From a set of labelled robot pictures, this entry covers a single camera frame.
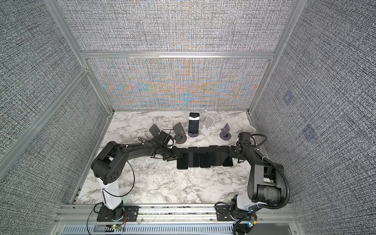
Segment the black phone white stripe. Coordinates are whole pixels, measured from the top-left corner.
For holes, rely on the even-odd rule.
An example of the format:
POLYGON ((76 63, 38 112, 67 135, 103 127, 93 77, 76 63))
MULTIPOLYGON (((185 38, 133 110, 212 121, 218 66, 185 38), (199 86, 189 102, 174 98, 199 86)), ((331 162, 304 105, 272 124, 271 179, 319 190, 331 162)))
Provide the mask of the black phone white stripe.
POLYGON ((196 133, 199 132, 199 121, 200 121, 200 114, 191 112, 189 114, 189 129, 188 133, 196 133))

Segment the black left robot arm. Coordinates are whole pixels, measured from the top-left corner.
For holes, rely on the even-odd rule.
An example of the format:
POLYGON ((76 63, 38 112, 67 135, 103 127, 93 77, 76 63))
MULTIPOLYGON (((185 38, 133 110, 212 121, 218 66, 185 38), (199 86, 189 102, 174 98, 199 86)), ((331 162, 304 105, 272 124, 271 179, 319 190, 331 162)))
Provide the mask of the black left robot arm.
POLYGON ((111 221, 120 221, 125 217, 118 179, 124 166, 130 160, 140 157, 161 155, 164 161, 175 161, 183 158, 179 148, 167 146, 161 141, 145 141, 139 144, 119 144, 109 142, 91 163, 94 176, 98 179, 103 195, 101 216, 111 221))

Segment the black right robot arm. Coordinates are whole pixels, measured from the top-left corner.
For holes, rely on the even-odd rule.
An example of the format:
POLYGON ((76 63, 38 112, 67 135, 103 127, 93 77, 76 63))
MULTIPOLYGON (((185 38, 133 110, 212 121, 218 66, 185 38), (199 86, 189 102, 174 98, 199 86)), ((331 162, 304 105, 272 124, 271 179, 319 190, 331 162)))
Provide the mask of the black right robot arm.
POLYGON ((247 190, 236 195, 230 204, 230 215, 238 220, 261 209, 278 210, 290 200, 290 185, 284 167, 265 157, 255 145, 231 146, 229 156, 248 162, 251 170, 247 190))

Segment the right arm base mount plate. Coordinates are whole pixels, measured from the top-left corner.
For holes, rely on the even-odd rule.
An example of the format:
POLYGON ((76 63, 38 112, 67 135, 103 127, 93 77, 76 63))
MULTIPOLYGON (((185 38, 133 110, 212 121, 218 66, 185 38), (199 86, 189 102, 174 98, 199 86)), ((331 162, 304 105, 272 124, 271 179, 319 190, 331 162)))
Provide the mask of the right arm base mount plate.
POLYGON ((214 209, 218 221, 238 221, 243 217, 245 217, 245 221, 257 220, 257 215, 255 213, 232 209, 232 207, 227 204, 217 204, 214 206, 214 209))

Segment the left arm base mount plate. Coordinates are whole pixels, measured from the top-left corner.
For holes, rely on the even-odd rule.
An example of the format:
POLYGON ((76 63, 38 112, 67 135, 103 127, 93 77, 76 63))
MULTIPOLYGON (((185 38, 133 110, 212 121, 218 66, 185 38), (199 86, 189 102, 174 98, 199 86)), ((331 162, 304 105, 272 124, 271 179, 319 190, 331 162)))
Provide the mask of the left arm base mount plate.
POLYGON ((136 222, 139 214, 139 206, 118 206, 110 210, 106 206, 101 206, 98 213, 97 222, 136 222))

